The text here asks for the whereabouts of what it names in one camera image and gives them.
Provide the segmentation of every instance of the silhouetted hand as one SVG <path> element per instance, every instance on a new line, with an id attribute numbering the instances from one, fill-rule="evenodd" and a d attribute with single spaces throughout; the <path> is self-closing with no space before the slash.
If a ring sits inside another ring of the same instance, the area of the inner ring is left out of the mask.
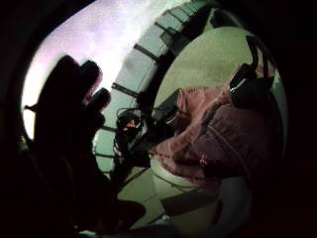
<path id="1" fill-rule="evenodd" d="M 63 57 L 51 72 L 38 101 L 35 148 L 38 152 L 89 152 L 96 131 L 103 125 L 102 107 L 110 101 L 106 89 L 90 100 L 100 81 L 95 62 L 80 66 Z"/>

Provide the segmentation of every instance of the finger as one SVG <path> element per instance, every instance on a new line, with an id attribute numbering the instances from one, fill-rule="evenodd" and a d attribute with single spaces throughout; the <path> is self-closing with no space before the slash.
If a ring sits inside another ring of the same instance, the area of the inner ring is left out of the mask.
<path id="1" fill-rule="evenodd" d="M 90 101 L 87 103 L 86 111 L 88 112 L 99 112 L 111 101 L 111 94 L 110 92 L 105 89 L 101 88 L 99 91 L 97 91 Z"/>
<path id="2" fill-rule="evenodd" d="M 60 59 L 42 89 L 40 104 L 62 103 L 79 76 L 79 65 L 73 58 L 65 56 Z"/>
<path id="3" fill-rule="evenodd" d="M 102 72 L 93 61 L 87 61 L 80 67 L 80 78 L 74 84 L 72 100 L 76 104 L 84 104 L 101 81 Z"/>

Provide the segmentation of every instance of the pink fabric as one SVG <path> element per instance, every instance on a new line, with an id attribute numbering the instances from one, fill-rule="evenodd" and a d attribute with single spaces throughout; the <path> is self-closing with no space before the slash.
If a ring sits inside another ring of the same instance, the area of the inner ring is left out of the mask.
<path id="1" fill-rule="evenodd" d="M 264 117 L 230 104 L 228 88 L 229 82 L 180 89 L 174 136 L 150 150 L 166 170 L 212 192 L 217 192 L 220 181 L 206 178 L 202 163 L 221 162 L 253 186 L 263 179 L 273 158 L 272 133 Z"/>

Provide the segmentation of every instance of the light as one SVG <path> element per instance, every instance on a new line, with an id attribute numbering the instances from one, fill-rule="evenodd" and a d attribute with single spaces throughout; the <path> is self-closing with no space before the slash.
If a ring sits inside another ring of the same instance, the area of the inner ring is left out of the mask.
<path id="1" fill-rule="evenodd" d="M 167 9 L 188 0 L 99 0 L 70 17 L 51 32 L 34 55 L 25 79 L 22 107 L 34 105 L 58 59 L 70 55 L 79 63 L 94 60 L 103 72 L 99 87 L 111 89 L 134 44 Z M 24 112 L 33 139 L 34 115 Z"/>

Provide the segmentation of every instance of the black bag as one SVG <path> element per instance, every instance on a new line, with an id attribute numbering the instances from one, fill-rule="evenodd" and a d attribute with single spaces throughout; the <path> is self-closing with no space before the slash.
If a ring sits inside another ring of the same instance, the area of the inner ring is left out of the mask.
<path id="1" fill-rule="evenodd" d="M 230 82 L 230 92 L 233 104 L 238 108 L 261 110 L 267 104 L 270 97 L 270 88 L 273 84 L 273 76 L 268 77 L 267 61 L 271 59 L 268 50 L 255 37 L 246 36 L 253 62 L 243 63 Z M 264 75 L 257 78 L 256 69 L 259 63 L 259 48 L 263 52 Z"/>

